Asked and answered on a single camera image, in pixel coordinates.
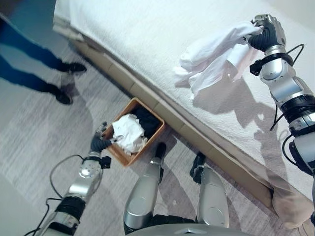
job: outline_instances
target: black cable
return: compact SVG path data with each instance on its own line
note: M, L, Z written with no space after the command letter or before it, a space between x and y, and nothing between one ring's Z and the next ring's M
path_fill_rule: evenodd
M274 121L273 125L272 125L271 128L270 128L270 131L272 131L272 130L274 129L274 127L275 127L276 124L279 122L279 120L281 120L282 117L284 117L284 114L282 114L281 116L279 116L279 118L278 118L276 121Z
M292 66L295 64L296 60L297 60L298 57L300 56L301 52L302 52L303 49L304 49L304 46L305 46L304 44L299 44L299 45L295 46L294 48L292 48L290 51L287 52L287 54L289 54L289 53L293 52L295 49L297 49L298 47L302 47L301 50L299 51L299 53L296 55L296 57L295 57L295 59L294 59L294 61L293 61Z
M36 233L38 230L40 230L40 229L31 230L31 231L27 232L26 234L24 234L23 236L30 235L31 233Z
M40 230L40 226L41 226L41 224L43 223L43 221L45 220L45 218L46 218L46 216L47 216L47 214L48 214L48 212L49 212L49 208L50 208L50 206L49 206L49 204L48 204L48 201L49 201L49 200L61 201L60 198L47 198L47 199L46 199L46 202L45 202L45 204L46 204L46 206L47 206L47 210L46 210L46 212L45 212L43 218L42 218L41 221L39 222L38 226L36 227L36 229L27 232L27 233L26 233L25 235L23 235L23 236L27 236L27 235L29 235L29 234L31 234L31 233L33 233L32 236L34 236L35 233Z
M272 125L274 125L274 124L276 123L277 115L278 115L278 107L277 107L277 105L276 105L276 112L275 112L275 117L274 117L274 123L273 123Z
M287 136L287 138L284 140L284 142L283 142L283 144L282 144L282 153L284 154L284 156L286 157L286 159L287 159L289 162L291 162L293 165L297 166L296 163L293 162L293 161L286 155L285 149L284 149L284 146L285 146L287 140L288 140L289 138L291 138L292 136L293 136L293 134L290 134L290 135Z
M51 170L50 174L49 174L49 181L50 181L50 185L52 186L53 190L55 191L55 193L58 195L58 197L60 198L63 198L62 195L57 191L57 189L55 188L54 184L53 184L53 179L52 179L52 176L53 176L53 173L54 171L56 170L56 168L63 162L65 162L66 160L70 159L70 158L73 158L75 156L78 156L80 157L82 160L83 160L83 157L78 155L78 154L75 154L75 155L71 155L71 156L68 156L66 157L64 160L58 162L58 164L56 166L54 166L54 168Z

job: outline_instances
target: white cloth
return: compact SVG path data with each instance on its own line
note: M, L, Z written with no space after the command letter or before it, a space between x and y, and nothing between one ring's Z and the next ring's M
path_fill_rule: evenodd
M241 78L244 69L256 55L256 50L242 38L259 34L261 28L250 22L201 38L192 43L180 57L180 66L174 68L177 83L188 81L193 96L225 75L232 80Z
M133 114L124 115L118 121L113 122L113 129L114 138L123 136L116 144L129 155L140 151L148 140L143 137L144 129L141 127L137 116Z

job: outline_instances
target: mattress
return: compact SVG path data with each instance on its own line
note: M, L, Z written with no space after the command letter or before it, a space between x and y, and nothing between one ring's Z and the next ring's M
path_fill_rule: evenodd
M275 104L267 86L246 71L236 82L220 81L209 87L203 91L203 102L196 103L189 88L175 86L173 67L195 40L268 13L281 22L287 49L306 45L294 68L314 91L314 7L313 2L303 0L58 0L55 19L67 22L72 29L71 33L65 29L68 36L77 40L88 37L127 65L258 180L288 193L296 191L312 206L313 178L290 164L281 152L289 135L287 122L282 119L269 131Z

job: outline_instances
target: blue jeans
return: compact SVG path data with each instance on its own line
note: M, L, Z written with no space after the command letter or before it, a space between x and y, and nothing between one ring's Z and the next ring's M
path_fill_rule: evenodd
M0 43L15 47L26 53L28 56L41 61L48 67L59 71L67 71L68 65L63 63L49 50L29 41L19 32L17 32L10 24L0 17ZM40 92L50 92L57 94L59 88L53 84L49 84L34 74L13 68L0 55L0 77L11 83L28 87Z

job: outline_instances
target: brown basket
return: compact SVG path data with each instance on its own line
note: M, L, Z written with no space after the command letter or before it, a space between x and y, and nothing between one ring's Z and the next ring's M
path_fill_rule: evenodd
M117 144L113 144L112 146L108 147L107 150L113 154L114 157L116 157L117 160L123 165L123 166L129 166L133 162L135 162L139 156L150 146L150 144L160 135L162 130L165 128L165 121L159 117L155 112L153 112L150 108L148 108L146 105L144 105L138 98L134 97L131 99L131 101L128 103L128 105L124 108L124 110L115 118L114 121L119 120L123 115L126 115L130 113L133 109L137 107L144 107L147 109L152 115L154 115L159 121L160 125L157 127L156 132L154 135L146 142L146 144L143 146L143 148L137 152L132 154L131 156L127 155ZM105 132L103 133L104 137L106 139L110 139L114 135L114 129L113 125L110 125Z

